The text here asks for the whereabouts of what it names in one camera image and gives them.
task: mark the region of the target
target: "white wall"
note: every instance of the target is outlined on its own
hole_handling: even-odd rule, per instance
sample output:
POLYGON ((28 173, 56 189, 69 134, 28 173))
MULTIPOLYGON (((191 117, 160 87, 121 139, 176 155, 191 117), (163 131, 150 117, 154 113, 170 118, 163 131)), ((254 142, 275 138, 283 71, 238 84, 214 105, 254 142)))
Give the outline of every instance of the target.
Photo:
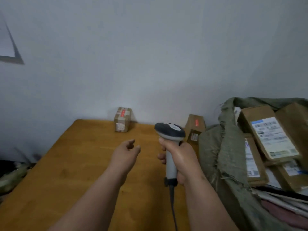
POLYGON ((78 118, 216 122, 233 96, 306 97, 308 0, 0 0, 25 65, 0 62, 0 157, 78 118))

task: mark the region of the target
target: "package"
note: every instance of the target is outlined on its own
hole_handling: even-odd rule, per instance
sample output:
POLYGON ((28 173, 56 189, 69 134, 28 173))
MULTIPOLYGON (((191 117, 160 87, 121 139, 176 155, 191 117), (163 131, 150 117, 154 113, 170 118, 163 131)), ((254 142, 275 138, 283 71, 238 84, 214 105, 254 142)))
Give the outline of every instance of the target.
POLYGON ((119 107, 115 115, 115 131, 127 132, 131 122, 132 109, 119 107))
POLYGON ((275 115, 298 147, 302 155, 302 159, 298 160, 300 165, 308 170, 308 108, 292 103, 278 110, 275 115))
POLYGON ((269 182, 264 164, 251 134, 245 134, 247 177, 250 186, 263 186, 269 182))
POLYGON ((190 114, 185 125, 186 141, 198 144, 199 134, 205 131, 205 123, 202 116, 190 114))
POLYGON ((301 158, 294 142, 280 125, 274 111, 268 105, 241 110, 239 125, 251 133, 266 165, 281 164, 301 158))
POLYGON ((298 192, 308 186, 308 174, 292 160, 282 165, 270 166, 283 190, 298 192))

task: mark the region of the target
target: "red label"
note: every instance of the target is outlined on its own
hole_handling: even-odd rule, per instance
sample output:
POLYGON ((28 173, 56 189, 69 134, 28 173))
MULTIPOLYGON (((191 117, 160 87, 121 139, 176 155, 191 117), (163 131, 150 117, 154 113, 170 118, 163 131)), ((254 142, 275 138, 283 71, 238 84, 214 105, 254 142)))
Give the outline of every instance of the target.
POLYGON ((124 117, 124 114, 125 114, 125 110, 122 110, 121 117, 124 117))

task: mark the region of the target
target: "stack of packages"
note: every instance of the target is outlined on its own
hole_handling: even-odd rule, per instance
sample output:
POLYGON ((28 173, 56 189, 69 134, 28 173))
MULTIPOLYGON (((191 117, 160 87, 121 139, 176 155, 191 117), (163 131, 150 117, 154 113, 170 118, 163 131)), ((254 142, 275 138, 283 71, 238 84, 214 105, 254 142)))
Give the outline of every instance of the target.
POLYGON ((235 116, 252 192, 274 217, 308 230, 308 108, 292 103, 274 112, 261 105, 235 116))

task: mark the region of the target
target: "wooden table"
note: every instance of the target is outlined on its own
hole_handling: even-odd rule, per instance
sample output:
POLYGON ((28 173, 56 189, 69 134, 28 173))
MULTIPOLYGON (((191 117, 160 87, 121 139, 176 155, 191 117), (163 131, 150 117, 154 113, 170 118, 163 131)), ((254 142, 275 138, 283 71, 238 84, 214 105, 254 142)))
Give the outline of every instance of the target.
MULTIPOLYGON (((76 120, 0 205, 0 230, 46 230, 84 194, 108 166, 113 150, 136 139, 141 153, 121 187, 109 230, 174 230, 165 166, 153 125, 127 133, 112 121, 76 120)), ((189 230, 184 188, 175 189, 179 230, 189 230)))

